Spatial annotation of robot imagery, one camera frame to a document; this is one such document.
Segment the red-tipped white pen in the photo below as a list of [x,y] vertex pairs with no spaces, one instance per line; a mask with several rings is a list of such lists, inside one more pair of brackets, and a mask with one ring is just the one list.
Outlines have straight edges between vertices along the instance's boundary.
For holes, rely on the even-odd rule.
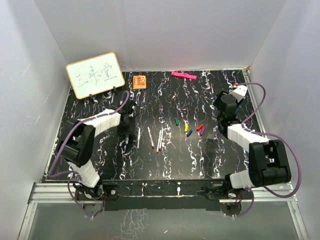
[[155,149],[154,141],[153,141],[152,134],[151,134],[151,129],[149,126],[147,126],[147,131],[148,131],[151,147],[152,147],[152,149]]

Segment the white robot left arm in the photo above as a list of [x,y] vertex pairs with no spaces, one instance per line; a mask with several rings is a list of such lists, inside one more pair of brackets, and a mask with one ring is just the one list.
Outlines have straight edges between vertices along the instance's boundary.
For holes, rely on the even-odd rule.
[[79,174],[80,183],[86,186],[85,192],[93,200],[99,199],[104,189],[98,184],[100,176],[91,161],[95,137],[111,128],[116,128],[119,136],[134,134],[136,105],[133,100],[128,100],[118,111],[106,109],[92,119],[82,119],[62,150],[62,158]]

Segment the green-tipped white pen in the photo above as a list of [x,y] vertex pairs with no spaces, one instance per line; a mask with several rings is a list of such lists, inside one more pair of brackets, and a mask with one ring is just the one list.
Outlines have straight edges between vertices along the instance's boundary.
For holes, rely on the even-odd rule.
[[136,144],[136,148],[137,150],[140,149],[140,139],[141,139],[141,128],[138,128],[138,136],[137,136],[137,144]]

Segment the red pen cap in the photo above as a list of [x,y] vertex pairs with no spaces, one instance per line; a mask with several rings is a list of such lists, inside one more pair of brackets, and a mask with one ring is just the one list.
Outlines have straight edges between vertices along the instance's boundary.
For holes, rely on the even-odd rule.
[[203,128],[203,124],[199,125],[198,128],[196,129],[197,131],[200,131]]

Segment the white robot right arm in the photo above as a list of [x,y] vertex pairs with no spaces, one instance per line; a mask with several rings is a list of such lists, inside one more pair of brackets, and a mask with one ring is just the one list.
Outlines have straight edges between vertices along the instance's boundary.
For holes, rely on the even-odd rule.
[[284,143],[244,129],[237,119],[236,110],[243,98],[238,93],[221,91],[214,101],[219,132],[248,153],[248,169],[224,177],[223,194],[230,199],[241,189],[288,183],[292,177]]

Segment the green pen cap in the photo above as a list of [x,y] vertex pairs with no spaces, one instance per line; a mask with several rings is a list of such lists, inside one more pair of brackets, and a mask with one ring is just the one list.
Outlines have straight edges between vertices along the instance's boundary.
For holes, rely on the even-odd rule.
[[175,120],[175,124],[178,126],[178,125],[179,125],[179,120],[178,120],[178,118],[175,118],[174,120]]

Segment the blue-tipped white pen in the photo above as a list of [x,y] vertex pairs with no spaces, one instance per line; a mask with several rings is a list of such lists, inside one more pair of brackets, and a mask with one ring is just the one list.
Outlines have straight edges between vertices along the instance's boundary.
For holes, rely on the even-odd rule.
[[125,145],[127,146],[128,145],[128,143],[129,143],[129,135],[126,135],[126,138],[125,138]]

